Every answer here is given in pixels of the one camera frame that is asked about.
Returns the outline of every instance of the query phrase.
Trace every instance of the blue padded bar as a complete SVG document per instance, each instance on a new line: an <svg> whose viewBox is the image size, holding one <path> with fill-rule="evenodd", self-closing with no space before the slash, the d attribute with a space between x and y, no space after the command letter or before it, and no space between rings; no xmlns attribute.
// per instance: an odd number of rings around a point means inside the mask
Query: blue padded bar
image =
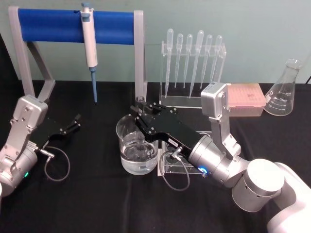
<svg viewBox="0 0 311 233"><path fill-rule="evenodd" d="M24 41L83 43L80 11L18 10ZM134 44L134 13L94 11L96 43Z"/></svg>

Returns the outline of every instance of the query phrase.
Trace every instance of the glass flask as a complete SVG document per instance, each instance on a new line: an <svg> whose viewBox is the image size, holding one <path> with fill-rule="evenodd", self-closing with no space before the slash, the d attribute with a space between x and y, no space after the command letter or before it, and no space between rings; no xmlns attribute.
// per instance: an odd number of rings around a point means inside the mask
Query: glass flask
<svg viewBox="0 0 311 233"><path fill-rule="evenodd" d="M124 169L133 175L145 175L157 165L158 141L149 143L145 136L135 125L131 115L119 120L116 126L119 137L121 163Z"/></svg>
<svg viewBox="0 0 311 233"><path fill-rule="evenodd" d="M288 59L285 65L282 76L265 95L267 103L264 110L275 116L285 116L292 112L295 81L302 68L302 62L296 59Z"/></svg>

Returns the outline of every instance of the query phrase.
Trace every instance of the pink tip box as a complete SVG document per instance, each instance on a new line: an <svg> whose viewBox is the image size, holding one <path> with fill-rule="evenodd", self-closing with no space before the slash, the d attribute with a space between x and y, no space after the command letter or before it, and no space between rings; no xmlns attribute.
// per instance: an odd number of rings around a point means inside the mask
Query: pink tip box
<svg viewBox="0 0 311 233"><path fill-rule="evenodd" d="M258 83L228 83L231 117L259 117L266 99Z"/></svg>

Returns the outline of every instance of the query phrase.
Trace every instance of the wall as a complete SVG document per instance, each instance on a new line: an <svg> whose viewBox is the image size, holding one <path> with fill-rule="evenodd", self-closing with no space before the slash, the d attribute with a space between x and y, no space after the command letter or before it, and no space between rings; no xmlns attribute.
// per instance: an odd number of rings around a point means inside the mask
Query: wall
<svg viewBox="0 0 311 233"><path fill-rule="evenodd" d="M297 82L311 75L311 1L309 0L92 0L95 10L144 10L147 79L159 80L160 43L168 28L196 35L221 34L227 48L222 81L274 83L287 58L306 61ZM80 9L81 0L1 0L0 33L15 68L17 60L7 8ZM56 80L90 80L83 44L40 42ZM132 46L98 45L99 81L134 81ZM31 59L34 79L41 79Z"/></svg>

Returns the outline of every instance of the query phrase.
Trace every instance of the micropipette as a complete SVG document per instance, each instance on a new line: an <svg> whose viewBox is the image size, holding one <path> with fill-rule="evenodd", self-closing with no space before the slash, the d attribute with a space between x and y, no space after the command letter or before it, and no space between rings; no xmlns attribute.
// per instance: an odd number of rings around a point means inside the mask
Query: micropipette
<svg viewBox="0 0 311 233"><path fill-rule="evenodd" d="M190 57L190 51L192 47L192 35L187 35L187 41L186 41L186 60L185 60L185 67L184 67L184 88L185 88L185 82L186 82L186 76L188 71L188 63L189 63L189 57Z"/></svg>
<svg viewBox="0 0 311 233"><path fill-rule="evenodd" d="M97 91L96 91L96 78L95 71L97 67L97 53L96 53L96 40L94 29L94 9L90 8L89 3L81 4L83 9L81 11L81 21L83 29L84 45L86 49L86 63L91 71L94 102L97 104Z"/></svg>
<svg viewBox="0 0 311 233"><path fill-rule="evenodd" d="M193 87L194 87L195 75L196 75L196 70L198 68L198 61L199 61L199 56L200 56L200 50L201 50L202 43L203 43L203 37L204 37L204 31L200 30L198 32L197 37L196 37L196 43L195 43L195 58L194 58L194 65L193 65L193 73L192 73L192 79L191 79L191 85L190 85L189 98L191 97L191 93L192 93Z"/></svg>
<svg viewBox="0 0 311 233"><path fill-rule="evenodd" d="M173 29L167 30L167 66L166 66L166 80L165 80L165 97L167 95L167 91L169 89L169 81L170 81L170 68L171 68L171 55L172 55L172 48L173 48Z"/></svg>
<svg viewBox="0 0 311 233"><path fill-rule="evenodd" d="M217 36L216 42L215 42L215 56L214 56L214 60L213 60L213 64L212 64L212 70L210 72L210 82L209 83L211 83L213 81L217 57L218 57L218 53L220 50L220 46L222 44L222 40L223 40L223 37L221 35Z"/></svg>
<svg viewBox="0 0 311 233"><path fill-rule="evenodd" d="M179 59L180 59L180 54L181 54L181 48L183 47L183 38L184 38L184 36L182 34L178 34L177 43L176 43L177 55L176 55L176 65L175 65L175 88L176 88L176 82L177 82L177 78L178 78Z"/></svg>
<svg viewBox="0 0 311 233"><path fill-rule="evenodd" d="M201 86L200 86L200 88L202 88L203 79L204 79L204 76L205 76L205 70L206 70L206 66L207 66L207 59L209 57L210 48L212 47L212 41L213 41L213 36L212 35L208 35L206 37L206 43L205 43L205 57L204 57L204 61L203 61L202 76L201 76Z"/></svg>

